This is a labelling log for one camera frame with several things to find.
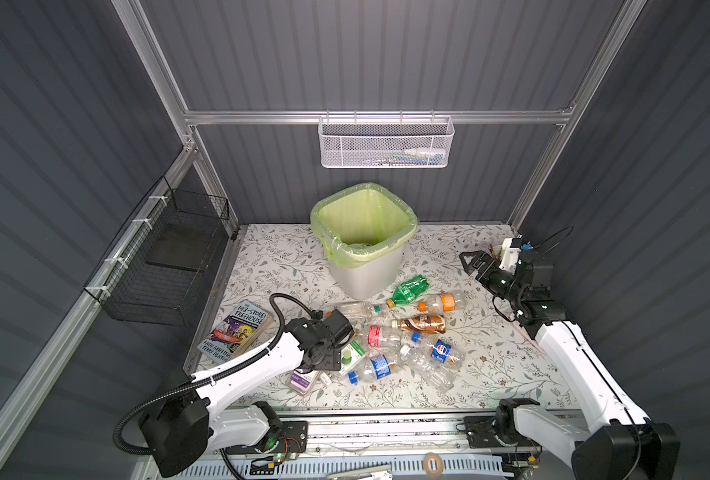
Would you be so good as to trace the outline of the purple grape label bottle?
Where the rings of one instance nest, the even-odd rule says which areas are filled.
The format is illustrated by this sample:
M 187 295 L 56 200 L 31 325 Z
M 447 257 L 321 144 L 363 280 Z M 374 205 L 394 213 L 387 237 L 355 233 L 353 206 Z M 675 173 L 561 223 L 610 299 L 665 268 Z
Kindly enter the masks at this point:
M 290 389 L 300 396 L 306 396 L 318 384 L 328 387 L 332 384 L 332 380 L 328 374 L 317 370 L 307 372 L 294 370 L 287 380 Z

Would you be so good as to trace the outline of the orange label clear bottle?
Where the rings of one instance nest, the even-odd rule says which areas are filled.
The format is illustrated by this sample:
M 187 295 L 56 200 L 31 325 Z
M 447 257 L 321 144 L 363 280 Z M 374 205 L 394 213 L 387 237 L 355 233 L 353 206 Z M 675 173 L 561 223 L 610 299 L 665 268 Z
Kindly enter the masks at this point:
M 426 295 L 418 301 L 421 313 L 444 314 L 463 310 L 469 303 L 464 291 L 448 291 Z

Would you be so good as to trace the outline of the pepsi label bottle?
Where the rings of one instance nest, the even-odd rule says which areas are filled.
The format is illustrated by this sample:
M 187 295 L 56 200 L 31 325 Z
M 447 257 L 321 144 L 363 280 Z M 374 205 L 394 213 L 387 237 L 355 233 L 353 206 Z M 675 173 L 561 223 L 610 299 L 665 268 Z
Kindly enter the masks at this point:
M 449 369 L 460 370 L 465 360 L 461 345 L 444 336 L 414 333 L 410 337 L 410 345 L 421 355 Z

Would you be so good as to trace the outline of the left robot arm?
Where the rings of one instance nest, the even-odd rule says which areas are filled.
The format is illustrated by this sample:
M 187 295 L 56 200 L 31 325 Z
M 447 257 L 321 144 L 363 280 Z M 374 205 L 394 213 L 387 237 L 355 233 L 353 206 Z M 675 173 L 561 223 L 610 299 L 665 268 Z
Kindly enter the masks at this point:
M 247 407 L 237 407 L 235 401 L 287 372 L 339 369 L 341 351 L 355 334 L 339 309 L 324 314 L 303 305 L 303 317 L 286 320 L 278 300 L 298 301 L 285 293 L 270 295 L 278 329 L 269 341 L 208 370 L 173 372 L 151 398 L 118 421 L 114 446 L 151 457 L 164 478 L 182 473 L 212 451 L 273 451 L 285 434 L 275 410 L 265 401 Z

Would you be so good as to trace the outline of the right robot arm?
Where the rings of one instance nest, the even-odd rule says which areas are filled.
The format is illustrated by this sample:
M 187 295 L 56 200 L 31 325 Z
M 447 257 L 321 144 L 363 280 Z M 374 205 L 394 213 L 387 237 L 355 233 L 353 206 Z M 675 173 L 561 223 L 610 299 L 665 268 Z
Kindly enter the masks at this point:
M 536 250 L 522 250 L 514 269 L 484 250 L 463 252 L 463 270 L 512 308 L 520 325 L 551 359 L 575 395 L 586 425 L 559 418 L 530 398 L 499 403 L 490 432 L 515 448 L 532 441 L 569 466 L 577 479 L 671 479 L 681 442 L 656 423 L 613 378 L 566 307 L 553 298 L 552 267 Z

